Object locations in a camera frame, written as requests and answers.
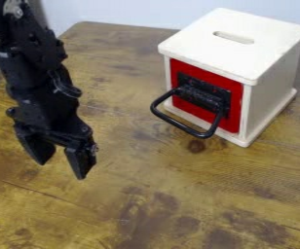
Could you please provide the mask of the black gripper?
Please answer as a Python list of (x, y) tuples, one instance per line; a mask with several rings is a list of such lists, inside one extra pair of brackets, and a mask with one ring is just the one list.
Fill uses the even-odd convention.
[(55, 146), (64, 147), (75, 178), (83, 180), (96, 163), (96, 144), (92, 130), (76, 114), (80, 90), (72, 86), (7, 86), (7, 93), (18, 103), (7, 115), (30, 157), (43, 165), (55, 154)]

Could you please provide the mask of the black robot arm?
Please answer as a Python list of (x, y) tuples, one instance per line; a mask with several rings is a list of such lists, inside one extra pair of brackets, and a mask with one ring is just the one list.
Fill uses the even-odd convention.
[(27, 0), (0, 0), (0, 71), (18, 105), (6, 114), (31, 158), (44, 164), (64, 148), (75, 177), (96, 163), (92, 129), (76, 115), (82, 91), (72, 83), (64, 44), (42, 26)]

